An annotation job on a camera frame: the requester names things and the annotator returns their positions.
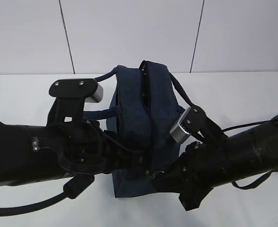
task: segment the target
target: bag strap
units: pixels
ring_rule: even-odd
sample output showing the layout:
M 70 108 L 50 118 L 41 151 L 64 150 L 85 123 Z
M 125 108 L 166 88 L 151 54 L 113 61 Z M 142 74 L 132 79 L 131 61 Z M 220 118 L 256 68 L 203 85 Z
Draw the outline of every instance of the bag strap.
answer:
M 260 184 L 262 184 L 264 181 L 266 181 L 273 172 L 276 172 L 276 171 L 275 170 L 271 170 L 268 173 L 260 176 L 257 180 L 255 180 L 251 184 L 246 185 L 246 186 L 239 186 L 236 182 L 232 182 L 232 185 L 234 187 L 236 187 L 238 189 L 242 189 L 242 190 L 254 189 L 254 188 L 258 187 Z
M 101 82 L 116 75 L 117 73 L 118 73 L 118 67 L 115 67 L 113 70 L 111 70 L 111 72 L 102 75 L 100 77 L 96 77 L 95 80 L 97 82 Z M 84 111 L 83 118 L 85 120 L 102 120 L 102 119 L 118 116 L 121 113 L 122 113 L 121 106 L 117 105 L 101 111 Z
M 111 70 L 109 73 L 106 73 L 105 75 L 103 76 L 100 76 L 100 77 L 96 77 L 95 80 L 97 82 L 101 82 L 101 81 L 104 81 L 108 78 L 111 78 L 113 75 L 115 75 L 116 73 L 118 72 L 118 67 L 115 67 L 113 70 Z
M 170 78 L 171 78 L 172 84 L 175 87 L 176 91 L 180 94 L 180 96 L 184 99 L 184 101 L 188 105 L 193 106 L 194 104 L 192 103 L 190 98 L 187 96 L 187 94 L 184 91 L 182 85 L 178 82 L 178 80 L 171 73 L 170 73 Z

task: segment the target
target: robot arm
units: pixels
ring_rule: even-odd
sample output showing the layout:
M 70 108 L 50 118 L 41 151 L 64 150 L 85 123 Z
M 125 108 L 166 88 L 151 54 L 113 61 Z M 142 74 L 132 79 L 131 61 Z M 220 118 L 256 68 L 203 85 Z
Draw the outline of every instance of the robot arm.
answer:
M 102 131 L 97 121 L 82 120 L 85 101 L 100 101 L 100 89 L 93 79 L 59 80 L 49 91 L 56 100 L 45 127 L 0 122 L 0 186 L 73 177 L 58 196 L 24 207 L 0 208 L 0 216 L 40 210 L 67 197 L 74 199 L 93 183 L 95 174 L 145 165 L 143 151 L 129 148 L 113 132 Z M 186 135 L 176 126 L 174 139 L 181 141 L 200 131 L 203 137 L 198 137 L 204 143 L 187 146 L 176 162 L 155 176 L 153 185 L 158 192 L 180 193 L 186 210 L 199 207 L 216 186 L 278 170 L 278 116 L 231 137 L 198 106 L 184 112 L 179 123 Z

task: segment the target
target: bag handle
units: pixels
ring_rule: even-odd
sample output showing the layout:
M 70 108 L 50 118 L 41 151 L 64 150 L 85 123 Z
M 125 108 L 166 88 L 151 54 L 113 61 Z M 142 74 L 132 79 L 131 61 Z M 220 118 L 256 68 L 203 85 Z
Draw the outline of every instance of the bag handle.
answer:
M 100 77 L 96 77 L 95 80 L 97 82 L 104 81 L 112 76 L 114 76 L 118 72 L 118 68 L 115 67 L 111 72 L 104 74 Z M 85 120 L 102 120 L 107 119 L 111 117 L 116 117 L 119 114 L 122 113 L 122 109 L 120 105 L 113 106 L 106 110 L 100 110 L 100 111 L 84 111 L 83 113 L 83 119 Z
M 184 91 L 182 85 L 178 82 L 178 80 L 171 73 L 170 73 L 170 78 L 171 78 L 172 84 L 175 87 L 176 91 L 180 94 L 180 96 L 184 99 L 184 101 L 188 105 L 193 106 L 194 104 L 192 103 L 192 101 L 190 100 L 190 98 L 188 97 L 186 92 Z

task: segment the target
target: white wall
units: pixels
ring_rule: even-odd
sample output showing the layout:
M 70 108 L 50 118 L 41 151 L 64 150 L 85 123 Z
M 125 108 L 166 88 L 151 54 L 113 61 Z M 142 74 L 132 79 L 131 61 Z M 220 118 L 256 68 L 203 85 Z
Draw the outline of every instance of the white wall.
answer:
M 278 0 L 205 0 L 192 72 L 278 71 Z
M 76 73 L 278 71 L 278 0 L 61 0 Z M 59 0 L 0 0 L 0 74 L 72 73 Z

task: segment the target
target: screw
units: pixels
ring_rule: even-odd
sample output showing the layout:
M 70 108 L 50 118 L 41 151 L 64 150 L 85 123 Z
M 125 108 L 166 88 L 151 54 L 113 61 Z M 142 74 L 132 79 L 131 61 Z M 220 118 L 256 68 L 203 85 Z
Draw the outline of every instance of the screw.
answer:
M 37 152 L 40 149 L 40 147 L 39 147 L 39 139 L 37 137 L 33 137 L 32 141 L 33 141 L 33 143 L 32 143 L 33 151 Z

